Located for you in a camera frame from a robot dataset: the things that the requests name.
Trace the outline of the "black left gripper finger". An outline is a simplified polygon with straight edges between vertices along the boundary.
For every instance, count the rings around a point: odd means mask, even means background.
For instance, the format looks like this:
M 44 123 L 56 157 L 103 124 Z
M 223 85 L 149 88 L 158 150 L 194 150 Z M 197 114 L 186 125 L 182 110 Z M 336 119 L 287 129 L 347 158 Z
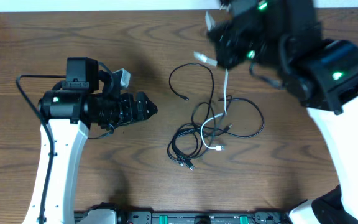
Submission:
M 137 121 L 145 121 L 148 120 L 151 116 L 155 115 L 158 112 L 156 109 L 148 109 L 148 110 L 139 110 L 137 113 Z
M 155 114 L 158 112 L 157 106 L 142 91 L 137 93 L 137 107 L 138 112 L 143 114 Z

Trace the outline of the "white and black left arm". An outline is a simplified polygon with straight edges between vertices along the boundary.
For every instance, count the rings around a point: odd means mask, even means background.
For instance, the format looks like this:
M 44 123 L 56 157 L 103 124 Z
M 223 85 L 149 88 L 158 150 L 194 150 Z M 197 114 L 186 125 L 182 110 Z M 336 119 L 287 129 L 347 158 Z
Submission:
M 78 168 L 90 126 L 107 134 L 144 121 L 157 106 L 144 92 L 116 98 L 73 90 L 49 90 L 40 99 L 40 160 L 32 200 L 24 223 L 74 223 Z

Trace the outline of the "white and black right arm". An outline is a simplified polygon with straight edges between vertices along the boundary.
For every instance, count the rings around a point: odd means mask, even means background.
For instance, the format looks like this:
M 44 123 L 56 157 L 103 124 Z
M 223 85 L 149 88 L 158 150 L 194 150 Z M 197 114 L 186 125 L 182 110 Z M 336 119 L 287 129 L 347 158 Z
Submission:
M 292 223 L 358 223 L 358 46 L 325 39 L 311 0 L 224 1 L 231 19 L 205 21 L 215 65 L 274 68 L 267 83 L 286 90 L 320 130 L 339 185 L 289 211 Z

